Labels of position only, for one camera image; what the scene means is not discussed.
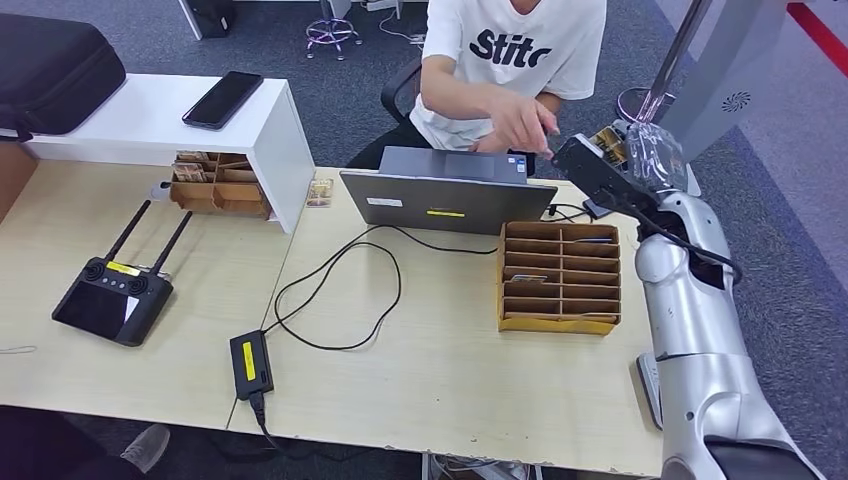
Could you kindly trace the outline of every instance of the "hand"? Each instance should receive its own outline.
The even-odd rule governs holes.
[[[509,143],[502,140],[495,132],[492,132],[485,137],[474,142],[469,152],[483,153],[506,153],[509,151]]]
[[[497,135],[514,150],[553,157],[545,130],[559,133],[556,117],[534,98],[500,89],[487,107]]]

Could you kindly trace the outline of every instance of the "white shelf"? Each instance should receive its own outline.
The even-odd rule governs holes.
[[[36,135],[38,158],[170,165],[177,150],[247,155],[283,231],[292,233],[315,165],[286,80],[265,79],[224,128],[189,127],[187,112],[219,77],[128,74],[76,130]]]
[[[36,135],[30,144],[94,145],[247,153],[287,88],[266,79],[218,131],[190,127],[182,117],[219,77],[127,75],[127,81],[82,125],[66,135]]]

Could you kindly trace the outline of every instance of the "wooden sorting box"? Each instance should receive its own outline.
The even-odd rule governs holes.
[[[512,222],[498,247],[498,330],[607,335],[621,320],[611,225]]]
[[[259,186],[256,173],[249,169],[228,168],[247,162],[247,157],[230,153],[208,155],[209,161],[192,161],[203,165],[206,182],[180,182],[172,175],[171,200],[183,210],[241,213],[267,219],[271,205]]]

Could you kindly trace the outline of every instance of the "transparent package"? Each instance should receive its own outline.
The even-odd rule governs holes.
[[[687,191],[689,176],[683,149],[665,129],[636,122],[627,132],[630,171],[653,191],[674,188]]]

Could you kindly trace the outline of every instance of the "yellow label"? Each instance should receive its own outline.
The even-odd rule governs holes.
[[[116,272],[126,273],[127,275],[132,275],[133,277],[137,277],[138,274],[141,273],[139,270],[136,270],[135,268],[128,267],[126,265],[121,265],[120,263],[115,263],[115,262],[107,263],[106,268],[111,269],[111,270],[115,270]]]
[[[256,379],[256,368],[253,366],[253,348],[250,342],[241,344],[241,349],[244,350],[244,371],[247,372],[247,381],[250,382]]]
[[[465,216],[464,213],[442,212],[442,211],[439,211],[439,210],[427,210],[427,215],[438,215],[440,217],[458,217],[458,218],[462,218],[462,217]]]

